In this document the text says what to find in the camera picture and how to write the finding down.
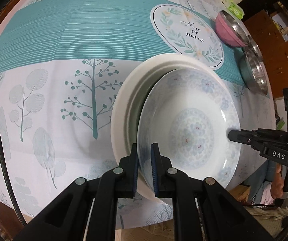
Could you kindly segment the person right hand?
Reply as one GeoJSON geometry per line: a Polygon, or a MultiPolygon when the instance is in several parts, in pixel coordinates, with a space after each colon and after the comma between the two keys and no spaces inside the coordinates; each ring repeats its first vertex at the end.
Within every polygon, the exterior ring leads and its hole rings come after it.
{"type": "Polygon", "coordinates": [[[282,171],[282,165],[277,163],[274,179],[271,185],[271,196],[274,200],[282,198],[284,194],[283,191],[284,179],[281,175],[281,171],[282,171]]]}

